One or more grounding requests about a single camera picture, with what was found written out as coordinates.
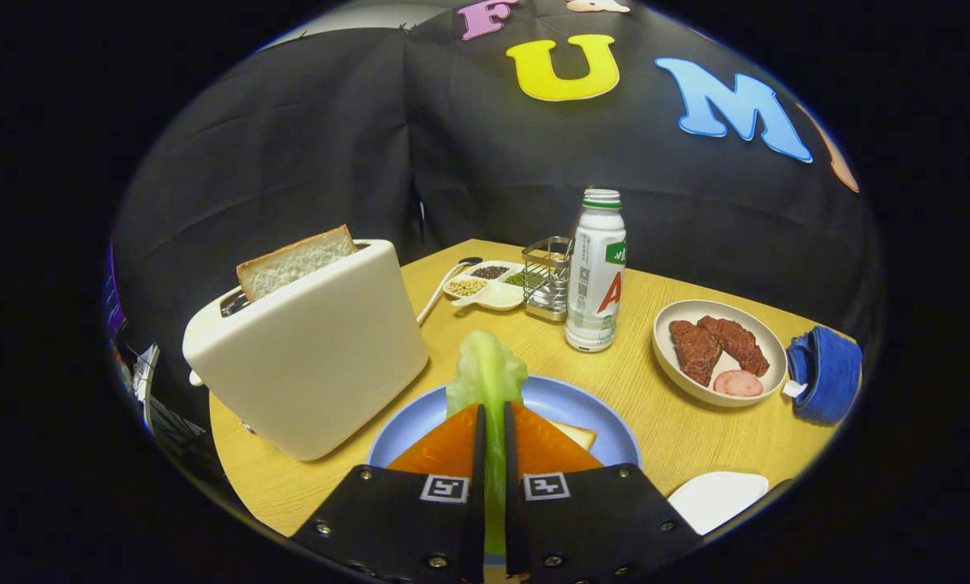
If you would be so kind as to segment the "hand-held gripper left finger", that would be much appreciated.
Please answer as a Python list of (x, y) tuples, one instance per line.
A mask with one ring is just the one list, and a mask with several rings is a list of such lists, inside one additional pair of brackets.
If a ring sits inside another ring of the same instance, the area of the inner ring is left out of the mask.
[(355, 466), (292, 536), (294, 543), (378, 583), (481, 583), (485, 437), (481, 404), (429, 433), (447, 462)]

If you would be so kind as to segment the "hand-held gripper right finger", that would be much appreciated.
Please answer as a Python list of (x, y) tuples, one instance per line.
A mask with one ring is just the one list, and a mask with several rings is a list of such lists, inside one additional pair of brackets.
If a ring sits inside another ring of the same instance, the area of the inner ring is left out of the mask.
[(522, 583), (643, 583), (697, 550), (703, 536), (634, 463), (526, 472), (542, 419), (504, 404), (506, 570)]

